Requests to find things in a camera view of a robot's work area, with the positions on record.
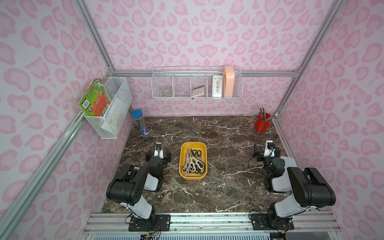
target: blue lid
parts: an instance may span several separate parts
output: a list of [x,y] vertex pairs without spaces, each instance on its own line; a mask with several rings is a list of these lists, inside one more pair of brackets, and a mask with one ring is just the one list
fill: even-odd
[[133,118],[139,118],[139,117],[143,116],[143,112],[140,109],[136,109],[135,111],[133,111],[131,113],[131,115]]

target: wire basket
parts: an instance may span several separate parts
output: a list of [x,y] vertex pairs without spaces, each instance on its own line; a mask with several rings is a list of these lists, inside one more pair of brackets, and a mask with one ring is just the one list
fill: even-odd
[[[212,97],[212,76],[224,75],[224,66],[183,66],[183,67],[154,67],[151,79],[152,97],[155,99],[175,99],[175,98],[204,98],[204,99],[223,99],[239,100],[243,97],[243,77],[241,67],[233,67],[235,70],[235,82],[233,86],[233,96]],[[205,94],[192,97],[194,88],[205,86]],[[223,80],[223,96],[225,96],[225,81]]]
[[132,102],[132,94],[127,78],[110,77],[105,90],[112,99],[105,114],[101,117],[85,116],[102,139],[117,139],[121,126]]

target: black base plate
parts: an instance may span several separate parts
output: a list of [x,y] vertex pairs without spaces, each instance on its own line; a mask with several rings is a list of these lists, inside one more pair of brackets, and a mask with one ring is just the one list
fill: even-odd
[[250,218],[252,219],[252,227],[253,230],[293,230],[295,227],[293,226],[292,218],[274,218],[269,226],[273,226],[274,228],[267,226],[268,215],[267,214],[250,214]]
[[150,226],[143,224],[142,219],[137,219],[135,217],[131,218],[131,223],[129,224],[128,231],[130,232],[151,232],[156,231],[159,227],[158,223],[161,224],[161,231],[169,231],[170,225],[170,215],[156,215],[155,226],[152,229],[148,229]]

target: yellow tray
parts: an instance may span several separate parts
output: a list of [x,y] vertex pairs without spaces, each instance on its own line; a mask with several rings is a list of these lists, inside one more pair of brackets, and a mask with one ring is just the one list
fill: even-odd
[[[182,168],[185,164],[185,153],[187,152],[188,148],[196,149],[201,151],[201,161],[205,165],[205,172],[203,174],[197,174],[192,173],[192,175],[184,176],[182,173]],[[202,142],[185,142],[181,146],[180,151],[180,162],[179,162],[179,174],[186,180],[201,180],[205,177],[208,171],[208,164],[207,164],[207,146]]]

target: black cable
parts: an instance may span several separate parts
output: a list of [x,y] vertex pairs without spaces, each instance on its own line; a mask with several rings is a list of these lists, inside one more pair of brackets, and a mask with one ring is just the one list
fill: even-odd
[[[154,231],[154,232],[150,232],[150,231],[152,231],[152,229],[156,228],[157,223],[159,224],[159,227],[157,228],[157,230]],[[148,231],[149,233],[142,234],[140,236],[140,240],[152,240],[152,239],[154,239],[159,234],[161,234],[161,224],[160,224],[160,222],[156,222],[156,224],[151,228],[151,230],[145,230],[145,231]]]
[[160,236],[161,236],[161,223],[160,222],[158,222],[158,223],[160,225],[160,233],[159,233],[159,236],[156,238],[156,240],[160,240]]
[[252,158],[255,158],[255,157],[251,157],[251,158],[248,160],[248,162],[247,162],[247,166],[248,166],[248,168],[250,168],[250,166],[249,166],[249,161],[251,161],[251,159],[252,159]]
[[[262,213],[262,212],[260,212],[260,211],[258,211],[258,210],[256,210],[256,209],[252,209],[252,210],[250,210],[249,213],[248,213],[248,218],[249,218],[249,220],[251,220],[251,221],[252,221],[252,219],[250,218],[250,214],[251,214],[251,212],[254,212],[254,211],[259,212],[259,213],[261,213],[261,214],[264,214],[264,213]],[[277,230],[276,228],[274,228],[274,227],[272,227],[271,225],[269,225],[268,222],[265,222],[265,225],[267,225],[267,227],[269,227],[269,228],[271,228],[271,229],[273,229],[273,230],[276,230],[278,233],[280,233],[281,235],[283,235],[279,230]]]
[[[127,174],[128,174],[134,167],[135,167],[135,166],[132,165],[132,166],[128,169]],[[125,200],[125,203],[126,203],[126,204],[128,204],[128,201],[127,201],[127,198],[126,198],[126,196],[125,196],[125,190],[124,190],[125,185],[124,185],[124,183],[125,183],[125,178],[127,177],[127,174],[125,174],[124,177],[123,177],[123,179],[122,179],[122,194],[123,194],[123,196],[124,196],[124,200]]]
[[302,169],[300,169],[300,171],[304,174],[304,176],[306,177],[306,179],[307,179],[307,181],[308,181],[308,183],[309,183],[309,185],[310,185],[310,187],[311,187],[311,198],[310,198],[309,206],[312,206],[313,191],[312,191],[312,184],[311,184],[311,181],[308,179],[307,175],[305,174],[305,172],[304,172]]
[[132,216],[133,214],[129,214],[126,218],[125,218],[125,220],[124,220],[124,222],[126,223],[126,224],[129,224],[129,223],[127,223],[127,218],[129,218],[130,216]]

